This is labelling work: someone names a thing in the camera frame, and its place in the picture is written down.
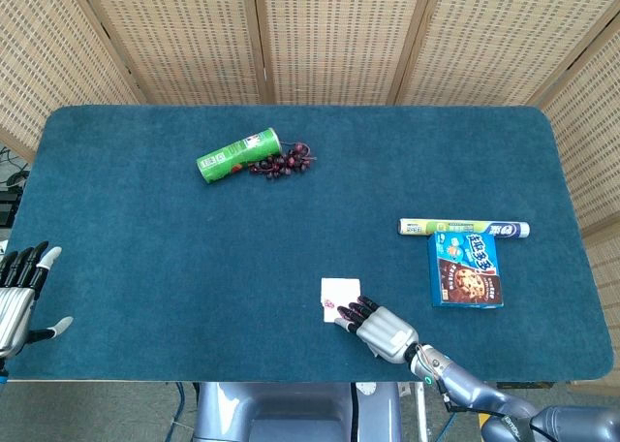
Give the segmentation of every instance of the blue felt surface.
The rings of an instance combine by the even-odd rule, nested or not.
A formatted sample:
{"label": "blue felt surface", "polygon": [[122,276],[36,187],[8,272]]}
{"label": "blue felt surface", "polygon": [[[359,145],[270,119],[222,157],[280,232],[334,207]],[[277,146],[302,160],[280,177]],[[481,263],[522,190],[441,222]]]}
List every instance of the blue felt surface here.
{"label": "blue felt surface", "polygon": [[[318,156],[303,176],[207,184],[196,158],[273,126]],[[425,237],[401,217],[518,220],[497,240],[505,307],[431,306]],[[16,378],[410,378],[324,324],[321,277],[409,320],[483,379],[596,378],[599,299],[546,118],[531,108],[74,107],[55,112],[11,248],[62,245]]]}

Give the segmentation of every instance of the robotic hand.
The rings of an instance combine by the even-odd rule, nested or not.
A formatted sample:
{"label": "robotic hand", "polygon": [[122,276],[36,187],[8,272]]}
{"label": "robotic hand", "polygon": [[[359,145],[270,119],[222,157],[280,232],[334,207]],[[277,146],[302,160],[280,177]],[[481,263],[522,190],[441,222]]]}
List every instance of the robotic hand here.
{"label": "robotic hand", "polygon": [[60,335],[73,321],[68,316],[51,328],[29,330],[47,274],[61,252],[56,246],[42,258],[46,248],[47,242],[44,241],[21,253],[9,253],[0,261],[0,391],[8,376],[4,368],[6,359],[17,355],[25,344]]}
{"label": "robotic hand", "polygon": [[618,442],[620,413],[607,408],[551,406],[539,411],[528,401],[484,384],[443,353],[419,343],[416,330],[367,297],[340,306],[336,324],[355,333],[376,356],[406,363],[428,385],[436,384],[449,412],[486,413],[485,442]]}

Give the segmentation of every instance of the pringles can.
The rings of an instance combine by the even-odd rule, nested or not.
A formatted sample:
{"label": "pringles can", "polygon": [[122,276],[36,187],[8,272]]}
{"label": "pringles can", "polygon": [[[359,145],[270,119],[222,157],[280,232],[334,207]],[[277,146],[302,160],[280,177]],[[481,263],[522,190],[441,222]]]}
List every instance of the pringles can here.
{"label": "pringles can", "polygon": [[271,154],[281,154],[282,145],[271,127],[259,134],[239,140],[205,154],[196,160],[204,180],[212,182],[234,174],[248,163],[256,163]]}

